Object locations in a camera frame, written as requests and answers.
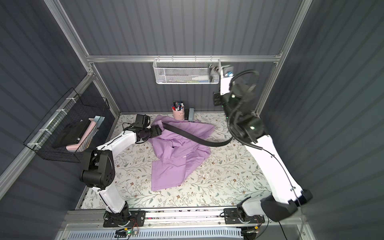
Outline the purple trousers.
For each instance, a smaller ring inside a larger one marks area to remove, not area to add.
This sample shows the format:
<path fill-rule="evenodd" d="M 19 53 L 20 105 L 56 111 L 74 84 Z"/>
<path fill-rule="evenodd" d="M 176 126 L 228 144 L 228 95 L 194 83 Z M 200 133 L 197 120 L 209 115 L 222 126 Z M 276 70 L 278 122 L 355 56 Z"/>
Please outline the purple trousers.
<path fill-rule="evenodd" d="M 182 185 L 188 176 L 211 155 L 209 147 L 164 129 L 164 123 L 201 139 L 207 139 L 215 130 L 215 126 L 210 124 L 178 121 L 168 116 L 158 115 L 153 126 L 158 125 L 162 134 L 149 139 L 158 158 L 152 161 L 152 191 Z"/>

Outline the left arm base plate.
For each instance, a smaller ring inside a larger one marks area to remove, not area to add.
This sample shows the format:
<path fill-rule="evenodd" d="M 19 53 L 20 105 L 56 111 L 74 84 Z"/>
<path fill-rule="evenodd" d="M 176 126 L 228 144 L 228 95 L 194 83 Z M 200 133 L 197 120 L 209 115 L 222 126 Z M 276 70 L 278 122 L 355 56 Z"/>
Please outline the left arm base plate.
<path fill-rule="evenodd" d="M 117 227 L 142 227 L 145 222 L 145 211 L 130 211 L 128 216 L 124 216 L 123 213 L 114 214 L 105 211 L 103 219 L 104 228 L 117 228 Z"/>

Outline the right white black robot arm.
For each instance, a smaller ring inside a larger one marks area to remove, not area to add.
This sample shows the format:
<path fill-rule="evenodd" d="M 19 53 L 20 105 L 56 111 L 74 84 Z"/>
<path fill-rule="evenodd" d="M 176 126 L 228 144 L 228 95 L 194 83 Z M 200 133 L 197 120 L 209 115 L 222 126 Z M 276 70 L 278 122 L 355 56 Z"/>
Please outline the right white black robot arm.
<path fill-rule="evenodd" d="M 249 104 L 255 97 L 259 77 L 254 70 L 237 75 L 221 70 L 220 90 L 214 94 L 214 104 L 222 106 L 230 134 L 253 156 L 271 188 L 271 194 L 265 198 L 249 197 L 238 204 L 239 215 L 247 218 L 261 214 L 279 222 L 308 203 L 313 194 L 292 177 L 263 121 L 251 111 Z"/>

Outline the black leather belt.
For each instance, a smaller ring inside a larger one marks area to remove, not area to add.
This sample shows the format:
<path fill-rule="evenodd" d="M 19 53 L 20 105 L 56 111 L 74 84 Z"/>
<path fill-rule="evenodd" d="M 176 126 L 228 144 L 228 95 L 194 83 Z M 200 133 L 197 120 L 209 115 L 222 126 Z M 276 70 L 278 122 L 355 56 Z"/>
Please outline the black leather belt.
<path fill-rule="evenodd" d="M 223 146 L 228 145 L 233 140 L 233 137 L 231 137 L 230 139 L 228 139 L 224 142 L 209 142 L 209 141 L 206 141 L 204 139 L 198 138 L 198 137 L 196 137 L 196 136 L 194 136 L 194 135 L 192 135 L 192 134 L 190 134 L 184 130 L 177 128 L 177 127 L 169 125 L 167 123 L 162 122 L 162 124 L 163 124 L 163 127 L 165 130 L 168 130 L 172 133 L 178 134 L 178 135 L 185 137 L 185 138 L 187 138 L 187 139 L 189 139 L 195 143 L 198 143 L 200 145 L 207 146 L 207 147 L 215 147 L 215 148 L 223 147 Z"/>

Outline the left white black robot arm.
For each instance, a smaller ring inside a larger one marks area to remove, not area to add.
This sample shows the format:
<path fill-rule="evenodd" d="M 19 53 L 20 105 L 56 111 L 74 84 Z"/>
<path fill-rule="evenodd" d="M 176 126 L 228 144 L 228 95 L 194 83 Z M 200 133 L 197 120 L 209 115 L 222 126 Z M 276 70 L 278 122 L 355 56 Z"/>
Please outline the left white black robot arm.
<path fill-rule="evenodd" d="M 123 128 L 115 138 L 94 149 L 84 151 L 81 181 L 92 189 L 106 205 L 104 221 L 115 226 L 127 226 L 133 219 L 128 203 L 115 185 L 114 157 L 134 144 L 142 144 L 158 137 L 162 130 L 158 125 L 150 126 L 151 118 L 137 115 L 133 123 Z"/>

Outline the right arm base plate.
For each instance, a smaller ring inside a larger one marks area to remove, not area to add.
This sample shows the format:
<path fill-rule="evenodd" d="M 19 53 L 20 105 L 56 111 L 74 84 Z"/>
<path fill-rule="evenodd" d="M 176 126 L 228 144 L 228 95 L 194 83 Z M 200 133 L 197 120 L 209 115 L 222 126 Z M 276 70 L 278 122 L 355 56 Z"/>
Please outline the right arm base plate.
<path fill-rule="evenodd" d="M 265 223 L 264 215 L 248 216 L 244 212 L 235 208 L 225 208 L 222 217 L 227 225 L 253 224 L 261 225 Z"/>

